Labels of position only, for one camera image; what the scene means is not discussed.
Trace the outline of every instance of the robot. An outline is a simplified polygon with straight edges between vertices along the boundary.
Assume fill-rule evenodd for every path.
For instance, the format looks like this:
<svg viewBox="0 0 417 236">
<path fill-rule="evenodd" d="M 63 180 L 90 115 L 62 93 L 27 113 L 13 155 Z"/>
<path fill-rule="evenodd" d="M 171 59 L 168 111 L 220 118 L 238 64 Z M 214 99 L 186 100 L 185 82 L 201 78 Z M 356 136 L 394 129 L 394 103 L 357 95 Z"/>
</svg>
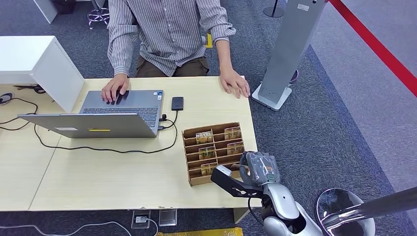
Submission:
<svg viewBox="0 0 417 236">
<path fill-rule="evenodd" d="M 231 178 L 232 171 L 221 165 L 213 170 L 211 181 L 234 197 L 261 199 L 263 226 L 268 236 L 323 236 L 290 190 L 280 184 L 273 156 L 245 152 L 239 164 L 243 182 Z"/>
</svg>

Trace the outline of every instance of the power outlet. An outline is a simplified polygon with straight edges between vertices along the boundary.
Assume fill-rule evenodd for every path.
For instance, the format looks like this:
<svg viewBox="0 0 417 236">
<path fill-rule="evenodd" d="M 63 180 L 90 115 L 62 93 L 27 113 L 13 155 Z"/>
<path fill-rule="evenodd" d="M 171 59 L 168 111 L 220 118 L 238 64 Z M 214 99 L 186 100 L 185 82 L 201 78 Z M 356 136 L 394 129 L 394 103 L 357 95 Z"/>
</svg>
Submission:
<svg viewBox="0 0 417 236">
<path fill-rule="evenodd" d="M 144 221 L 142 217 L 150 219 L 150 210 L 134 210 L 132 216 L 132 229 L 149 229 L 149 221 Z"/>
</svg>

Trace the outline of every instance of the finger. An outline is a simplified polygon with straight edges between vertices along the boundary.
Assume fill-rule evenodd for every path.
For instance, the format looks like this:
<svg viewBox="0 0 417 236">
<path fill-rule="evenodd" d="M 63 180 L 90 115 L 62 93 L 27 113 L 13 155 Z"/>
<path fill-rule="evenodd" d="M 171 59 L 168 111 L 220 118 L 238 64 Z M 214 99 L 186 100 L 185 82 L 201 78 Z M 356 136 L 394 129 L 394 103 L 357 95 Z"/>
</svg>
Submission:
<svg viewBox="0 0 417 236">
<path fill-rule="evenodd" d="M 103 98 L 103 101 L 108 102 L 109 100 L 107 99 L 107 96 L 106 96 L 106 89 L 107 89 L 107 85 L 104 86 L 104 88 L 101 90 L 101 98 Z"/>
<path fill-rule="evenodd" d="M 116 101 L 116 92 L 118 88 L 119 88 L 119 84 L 114 83 L 112 86 L 112 101 Z"/>
<path fill-rule="evenodd" d="M 104 93 L 105 93 L 105 97 L 107 99 L 107 102 L 111 102 L 112 101 L 112 94 L 110 92 L 110 88 L 112 87 L 113 84 L 108 84 L 106 87 L 104 87 Z"/>
<path fill-rule="evenodd" d="M 246 85 L 245 85 L 246 92 L 248 93 L 248 97 L 249 97 L 250 96 L 250 87 L 249 87 L 248 82 L 247 81 L 245 81 L 245 82 L 246 82 Z"/>
<path fill-rule="evenodd" d="M 128 86 L 129 86 L 129 83 L 128 82 L 124 82 L 123 83 L 123 86 L 120 89 L 120 94 L 121 95 L 123 95 L 126 92 Z"/>
<path fill-rule="evenodd" d="M 236 82 L 232 84 L 233 89 L 235 90 L 235 94 L 237 98 L 240 98 L 240 89 Z"/>
<path fill-rule="evenodd" d="M 242 91 L 243 96 L 248 97 L 245 80 L 238 80 L 238 85 L 240 90 Z"/>
<path fill-rule="evenodd" d="M 225 90 L 225 92 L 226 92 L 226 93 L 230 93 L 230 88 L 229 88 L 229 86 L 227 85 L 227 82 L 226 82 L 225 80 L 220 80 L 220 82 L 221 82 L 222 87 L 223 87 L 223 89 Z"/>
</svg>

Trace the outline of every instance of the cardboard organizer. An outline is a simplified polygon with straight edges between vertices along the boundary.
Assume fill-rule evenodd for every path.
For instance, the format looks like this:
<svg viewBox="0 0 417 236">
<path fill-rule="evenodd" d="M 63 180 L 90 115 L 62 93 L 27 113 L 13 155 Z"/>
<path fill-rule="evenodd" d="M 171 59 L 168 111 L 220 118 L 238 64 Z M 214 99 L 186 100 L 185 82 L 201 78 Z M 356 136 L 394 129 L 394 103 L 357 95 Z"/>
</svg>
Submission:
<svg viewBox="0 0 417 236">
<path fill-rule="evenodd" d="M 218 165 L 223 165 L 229 170 L 232 170 L 232 177 L 240 177 L 238 169 L 233 168 L 233 164 L 239 164 L 242 153 L 227 155 L 227 144 L 243 142 L 242 136 L 237 139 L 225 140 L 225 129 L 240 127 L 238 122 L 211 125 L 193 129 L 186 129 L 182 132 L 182 139 L 184 142 L 185 159 L 187 162 L 188 181 L 191 186 L 210 183 L 211 175 L 202 176 L 201 165 L 216 162 Z M 210 143 L 197 144 L 196 134 L 212 131 L 213 139 Z M 200 148 L 215 147 L 215 157 L 209 159 L 199 159 L 198 150 Z"/>
</svg>

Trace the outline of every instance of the laptop keyboard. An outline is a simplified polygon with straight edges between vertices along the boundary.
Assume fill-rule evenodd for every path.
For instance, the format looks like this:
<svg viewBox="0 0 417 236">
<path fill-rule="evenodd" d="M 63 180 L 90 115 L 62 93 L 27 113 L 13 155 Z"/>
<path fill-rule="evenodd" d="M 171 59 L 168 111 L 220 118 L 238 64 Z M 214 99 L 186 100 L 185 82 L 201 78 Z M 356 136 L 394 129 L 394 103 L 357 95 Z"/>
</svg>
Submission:
<svg viewBox="0 0 417 236">
<path fill-rule="evenodd" d="M 82 113 L 85 114 L 108 114 L 108 113 L 138 113 L 149 127 L 157 125 L 156 117 L 158 108 L 140 107 L 140 108 L 84 108 Z"/>
</svg>

